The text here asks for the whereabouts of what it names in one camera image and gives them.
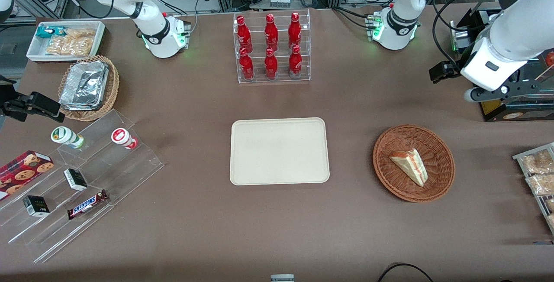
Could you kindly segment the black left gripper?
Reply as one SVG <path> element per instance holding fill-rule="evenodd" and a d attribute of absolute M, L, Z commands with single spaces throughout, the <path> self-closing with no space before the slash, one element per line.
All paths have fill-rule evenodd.
<path fill-rule="evenodd" d="M 441 61 L 429 69 L 429 78 L 433 84 L 437 84 L 445 79 L 458 78 L 461 73 L 457 62 Z"/>

